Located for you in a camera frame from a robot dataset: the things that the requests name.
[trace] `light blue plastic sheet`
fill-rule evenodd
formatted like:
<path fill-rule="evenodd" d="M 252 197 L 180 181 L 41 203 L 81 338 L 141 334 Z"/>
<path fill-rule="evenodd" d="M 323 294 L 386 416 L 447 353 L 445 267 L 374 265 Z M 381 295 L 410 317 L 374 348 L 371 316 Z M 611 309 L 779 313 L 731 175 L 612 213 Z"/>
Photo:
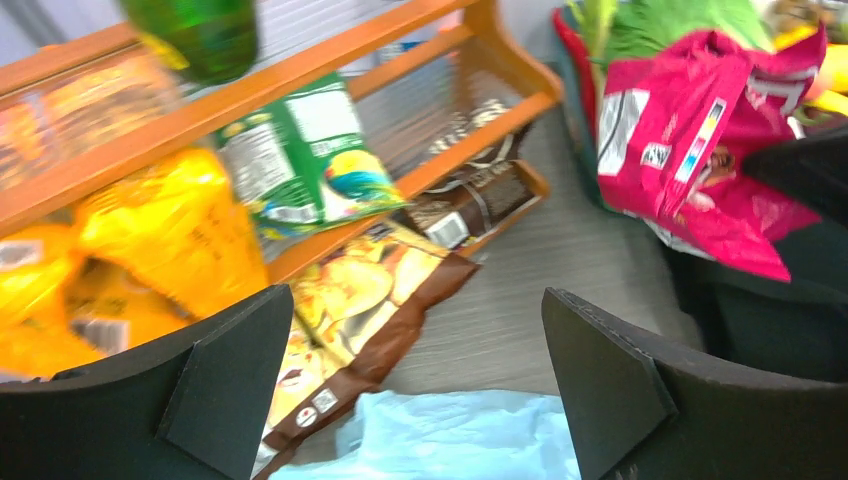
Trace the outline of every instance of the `light blue plastic sheet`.
<path fill-rule="evenodd" d="M 562 401 L 530 393 L 364 394 L 336 451 L 271 479 L 580 479 Z"/>

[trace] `green bottle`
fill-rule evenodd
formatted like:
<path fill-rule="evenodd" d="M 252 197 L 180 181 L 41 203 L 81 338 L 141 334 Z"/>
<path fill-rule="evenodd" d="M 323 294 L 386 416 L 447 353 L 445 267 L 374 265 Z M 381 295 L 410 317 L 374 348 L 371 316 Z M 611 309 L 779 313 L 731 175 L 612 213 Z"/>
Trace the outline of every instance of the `green bottle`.
<path fill-rule="evenodd" d="M 254 0 L 119 0 L 140 40 L 189 82 L 217 85 L 247 73 L 259 41 Z"/>

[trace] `green snack bag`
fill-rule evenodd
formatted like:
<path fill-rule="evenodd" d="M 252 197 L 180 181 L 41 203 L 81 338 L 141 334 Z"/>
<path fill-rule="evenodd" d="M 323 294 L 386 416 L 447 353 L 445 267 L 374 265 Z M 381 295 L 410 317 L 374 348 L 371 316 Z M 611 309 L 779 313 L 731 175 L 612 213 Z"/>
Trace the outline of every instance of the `green snack bag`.
<path fill-rule="evenodd" d="M 406 205 L 365 147 L 337 73 L 227 125 L 215 138 L 236 194 L 268 239 L 316 233 Z"/>

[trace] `pink snack bag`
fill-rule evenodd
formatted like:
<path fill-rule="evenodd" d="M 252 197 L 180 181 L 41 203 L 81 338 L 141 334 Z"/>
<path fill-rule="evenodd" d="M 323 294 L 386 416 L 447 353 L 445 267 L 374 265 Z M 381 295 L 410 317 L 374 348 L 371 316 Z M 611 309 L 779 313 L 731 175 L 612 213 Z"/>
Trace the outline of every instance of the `pink snack bag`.
<path fill-rule="evenodd" d="M 787 118 L 825 48 L 823 29 L 773 55 L 695 32 L 652 59 L 613 62 L 598 135 L 604 199 L 725 265 L 789 281 L 771 242 L 819 217 L 738 170 L 795 138 Z"/>

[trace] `gray surface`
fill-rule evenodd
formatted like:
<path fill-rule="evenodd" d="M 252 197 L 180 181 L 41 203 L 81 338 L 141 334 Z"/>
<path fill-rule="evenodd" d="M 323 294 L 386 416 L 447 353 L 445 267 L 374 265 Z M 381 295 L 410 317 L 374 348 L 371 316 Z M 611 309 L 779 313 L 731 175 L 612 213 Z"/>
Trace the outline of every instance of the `gray surface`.
<path fill-rule="evenodd" d="M 480 272 L 430 310 L 421 339 L 385 388 L 556 394 L 540 317 L 545 287 L 565 288 L 624 320 L 700 347 L 693 320 L 674 303 L 652 234 L 583 196 L 565 153 L 560 115 L 541 119 L 522 149 L 551 183 L 551 198 L 493 240 Z M 310 438 L 298 463 L 334 458 L 332 430 Z"/>

